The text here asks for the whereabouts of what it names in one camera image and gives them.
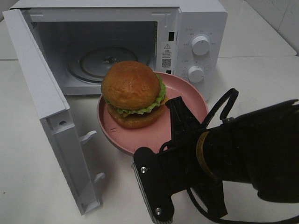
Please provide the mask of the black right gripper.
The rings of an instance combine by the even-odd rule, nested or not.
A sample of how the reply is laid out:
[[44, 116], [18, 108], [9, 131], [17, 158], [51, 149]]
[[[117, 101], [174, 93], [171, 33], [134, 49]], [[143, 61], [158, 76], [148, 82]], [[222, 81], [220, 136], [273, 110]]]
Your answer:
[[209, 131], [195, 137], [201, 123], [182, 97], [172, 98], [165, 105], [170, 110], [171, 140], [160, 149], [166, 146], [168, 149], [156, 154], [148, 147], [141, 147], [133, 156], [134, 173], [151, 220], [173, 221], [174, 205], [167, 183], [173, 193], [186, 190], [202, 215], [227, 215], [222, 180], [212, 173], [204, 157]]

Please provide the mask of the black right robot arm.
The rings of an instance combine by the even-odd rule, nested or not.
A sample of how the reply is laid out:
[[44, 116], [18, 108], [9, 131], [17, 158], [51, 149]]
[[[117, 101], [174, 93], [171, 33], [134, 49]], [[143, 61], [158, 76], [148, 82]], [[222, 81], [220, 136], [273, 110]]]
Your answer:
[[173, 220], [172, 195], [186, 190], [198, 211], [225, 224], [223, 181], [249, 183], [260, 199], [274, 203], [299, 201], [299, 106], [296, 100], [228, 118], [207, 128], [181, 97], [166, 102], [171, 140], [158, 153], [141, 147], [134, 153], [134, 172], [152, 221]]

